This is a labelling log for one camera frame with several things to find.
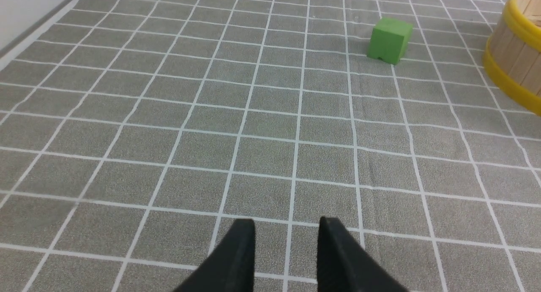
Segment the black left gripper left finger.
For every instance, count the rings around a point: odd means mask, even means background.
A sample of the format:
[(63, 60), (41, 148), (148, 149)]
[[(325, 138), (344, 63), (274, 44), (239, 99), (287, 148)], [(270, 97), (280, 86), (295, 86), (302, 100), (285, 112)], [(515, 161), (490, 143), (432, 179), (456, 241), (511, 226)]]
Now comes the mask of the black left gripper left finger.
[(236, 219), (213, 252), (175, 292), (252, 292), (256, 229), (252, 219)]

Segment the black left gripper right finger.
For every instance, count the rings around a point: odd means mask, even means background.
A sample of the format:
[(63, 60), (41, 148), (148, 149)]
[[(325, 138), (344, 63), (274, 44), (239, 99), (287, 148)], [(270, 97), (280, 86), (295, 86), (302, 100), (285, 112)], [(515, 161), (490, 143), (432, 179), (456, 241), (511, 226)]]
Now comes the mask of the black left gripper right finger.
[(321, 217), (317, 235), (319, 292), (406, 292), (338, 218)]

